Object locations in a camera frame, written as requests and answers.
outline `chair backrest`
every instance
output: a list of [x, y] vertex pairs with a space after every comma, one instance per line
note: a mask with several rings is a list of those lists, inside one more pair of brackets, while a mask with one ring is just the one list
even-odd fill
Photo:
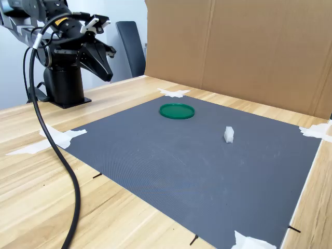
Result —
[[132, 76], [144, 75], [145, 57], [136, 23], [125, 21], [117, 22], [116, 25], [126, 50]]

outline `wooden tabletop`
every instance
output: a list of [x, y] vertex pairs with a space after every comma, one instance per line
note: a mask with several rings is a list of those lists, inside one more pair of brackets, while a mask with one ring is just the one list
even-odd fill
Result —
[[[157, 88], [191, 90], [186, 95], [234, 109], [310, 127], [327, 120], [138, 77], [86, 91], [91, 103], [60, 109], [39, 103], [45, 122], [64, 132], [158, 98]], [[43, 140], [32, 104], [0, 111], [0, 247], [60, 248], [74, 211], [74, 188], [49, 148], [34, 155], [5, 156]], [[213, 248], [126, 189], [61, 149], [77, 175], [81, 213], [72, 248]], [[332, 248], [332, 144], [321, 142], [284, 248]]]

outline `small white block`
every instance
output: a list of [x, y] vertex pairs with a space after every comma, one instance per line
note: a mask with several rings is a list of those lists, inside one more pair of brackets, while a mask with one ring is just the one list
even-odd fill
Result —
[[226, 126], [224, 138], [225, 138], [226, 143], [233, 143], [234, 130], [231, 126]]

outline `cardboard box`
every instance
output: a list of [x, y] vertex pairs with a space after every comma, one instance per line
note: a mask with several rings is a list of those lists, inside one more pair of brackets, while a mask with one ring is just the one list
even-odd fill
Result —
[[146, 0], [146, 75], [328, 119], [332, 2]]

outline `green lid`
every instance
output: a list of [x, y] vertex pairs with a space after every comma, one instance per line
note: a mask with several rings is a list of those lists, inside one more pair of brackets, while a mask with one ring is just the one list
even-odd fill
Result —
[[186, 119], [195, 115], [195, 109], [189, 105], [180, 103], [171, 103], [162, 105], [159, 110], [160, 114], [172, 119]]

